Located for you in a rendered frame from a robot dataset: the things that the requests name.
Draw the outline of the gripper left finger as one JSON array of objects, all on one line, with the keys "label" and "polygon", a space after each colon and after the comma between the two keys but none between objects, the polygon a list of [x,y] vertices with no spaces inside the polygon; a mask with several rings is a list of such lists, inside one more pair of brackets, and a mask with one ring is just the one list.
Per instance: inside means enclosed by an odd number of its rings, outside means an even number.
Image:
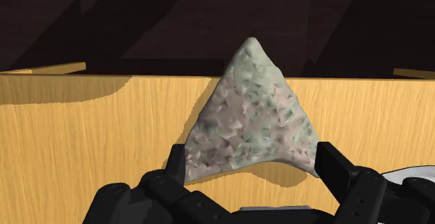
[{"label": "gripper left finger", "polygon": [[184,183],[185,146],[175,144],[165,169],[147,172],[136,187],[101,187],[83,224],[231,224],[230,212]]}]

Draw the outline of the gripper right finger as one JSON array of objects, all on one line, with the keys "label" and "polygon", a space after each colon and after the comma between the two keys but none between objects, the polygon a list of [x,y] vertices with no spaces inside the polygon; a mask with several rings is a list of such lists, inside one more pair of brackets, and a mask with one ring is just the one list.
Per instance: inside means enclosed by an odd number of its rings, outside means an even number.
[{"label": "gripper right finger", "polygon": [[354,165],[329,142],[317,144],[314,169],[339,202],[333,224],[435,224],[435,182],[429,179],[393,180]]}]

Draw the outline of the white plate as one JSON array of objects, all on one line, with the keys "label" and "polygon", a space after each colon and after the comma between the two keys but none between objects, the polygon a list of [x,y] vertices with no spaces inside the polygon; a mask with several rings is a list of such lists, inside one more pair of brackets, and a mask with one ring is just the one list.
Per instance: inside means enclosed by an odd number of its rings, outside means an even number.
[{"label": "white plate", "polygon": [[427,179],[435,183],[435,165],[406,167],[399,170],[393,170],[391,172],[385,172],[382,175],[388,181],[399,185],[402,184],[405,178],[409,177]]}]

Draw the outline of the pale grey triangular stone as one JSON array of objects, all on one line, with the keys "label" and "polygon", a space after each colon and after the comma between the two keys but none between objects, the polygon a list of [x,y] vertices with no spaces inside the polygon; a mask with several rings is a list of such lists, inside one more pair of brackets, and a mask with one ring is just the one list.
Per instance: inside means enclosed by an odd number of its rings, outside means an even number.
[{"label": "pale grey triangular stone", "polygon": [[185,180],[278,162],[316,177],[319,142],[308,115],[260,42],[249,37],[185,141]]}]

